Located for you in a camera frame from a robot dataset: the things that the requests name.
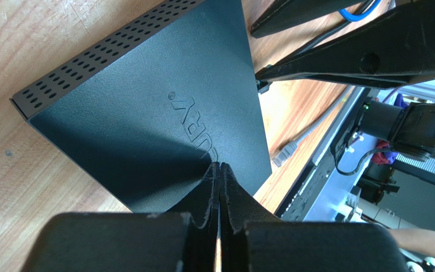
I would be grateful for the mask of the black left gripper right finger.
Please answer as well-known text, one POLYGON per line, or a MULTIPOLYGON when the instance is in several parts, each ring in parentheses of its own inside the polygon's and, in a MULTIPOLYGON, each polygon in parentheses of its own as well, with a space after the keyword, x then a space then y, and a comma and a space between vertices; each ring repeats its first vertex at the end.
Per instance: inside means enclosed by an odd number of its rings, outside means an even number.
POLYGON ((285 222, 220 166, 223 271, 407 271, 396 242, 366 223, 285 222))

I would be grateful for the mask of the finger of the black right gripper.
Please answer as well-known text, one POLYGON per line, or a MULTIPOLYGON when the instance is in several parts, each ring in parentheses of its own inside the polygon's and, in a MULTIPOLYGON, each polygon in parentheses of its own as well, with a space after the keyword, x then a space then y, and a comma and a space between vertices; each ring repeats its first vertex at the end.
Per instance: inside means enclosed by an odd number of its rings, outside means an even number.
POLYGON ((435 80, 435 1, 371 22, 257 72, 263 82, 313 79, 382 90, 435 80))
POLYGON ((359 0, 277 0, 252 24, 250 34, 255 38, 272 35, 358 3, 359 0))

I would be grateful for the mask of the black Mercury network switch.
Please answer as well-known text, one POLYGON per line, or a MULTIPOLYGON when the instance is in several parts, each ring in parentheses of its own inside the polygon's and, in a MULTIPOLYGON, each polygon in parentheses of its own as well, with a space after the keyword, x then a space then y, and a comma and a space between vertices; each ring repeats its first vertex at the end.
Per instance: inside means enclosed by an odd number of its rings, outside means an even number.
POLYGON ((254 194, 270 156, 240 1, 164 1, 24 87, 23 118, 135 213, 213 162, 254 194))

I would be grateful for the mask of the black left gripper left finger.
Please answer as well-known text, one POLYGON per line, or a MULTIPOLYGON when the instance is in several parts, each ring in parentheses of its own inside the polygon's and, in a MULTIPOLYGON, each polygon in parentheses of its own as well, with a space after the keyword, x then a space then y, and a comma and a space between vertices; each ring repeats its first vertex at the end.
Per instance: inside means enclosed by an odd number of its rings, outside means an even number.
POLYGON ((63 213, 39 233, 23 271, 213 271, 220 164, 166 212, 63 213))

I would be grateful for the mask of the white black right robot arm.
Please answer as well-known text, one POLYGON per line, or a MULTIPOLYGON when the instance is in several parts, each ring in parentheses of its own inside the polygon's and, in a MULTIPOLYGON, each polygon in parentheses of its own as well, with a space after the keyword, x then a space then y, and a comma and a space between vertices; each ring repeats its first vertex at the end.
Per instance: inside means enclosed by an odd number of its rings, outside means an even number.
MULTIPOLYGON (((435 1, 412 1, 336 39, 262 69, 262 82, 313 79, 379 90, 435 80, 435 1)), ((435 158, 435 104, 371 100, 356 125, 410 158, 435 158)))

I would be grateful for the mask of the operator forearm and hand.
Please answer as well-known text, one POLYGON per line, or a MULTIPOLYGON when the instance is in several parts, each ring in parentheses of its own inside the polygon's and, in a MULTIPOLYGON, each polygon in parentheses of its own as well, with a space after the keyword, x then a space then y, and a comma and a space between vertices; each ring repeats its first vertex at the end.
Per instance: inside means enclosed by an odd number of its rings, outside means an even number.
POLYGON ((435 231, 418 228, 388 229, 401 249, 435 257, 435 231))

